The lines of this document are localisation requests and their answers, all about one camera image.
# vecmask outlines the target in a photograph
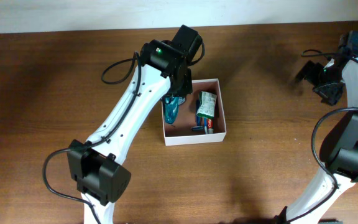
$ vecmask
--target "white box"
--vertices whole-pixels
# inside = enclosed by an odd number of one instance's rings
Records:
[[[221,142],[226,135],[226,120],[224,119],[221,88],[217,78],[193,80],[193,94],[186,96],[186,101],[179,106],[178,116],[173,124],[164,121],[162,111],[163,133],[166,146]],[[196,100],[200,91],[216,94],[215,117],[213,119],[214,134],[204,131],[192,131],[196,126]]]

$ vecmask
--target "cardboard box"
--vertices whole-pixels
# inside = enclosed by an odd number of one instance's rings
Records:
[[[196,100],[201,91],[216,94],[215,117],[213,119],[214,134],[204,131],[192,131],[196,126]],[[178,117],[173,124],[164,121],[162,111],[163,133],[166,146],[221,142],[226,135],[226,120],[224,119],[223,103],[219,80],[193,80],[193,94],[186,96],[186,101],[179,106]]]

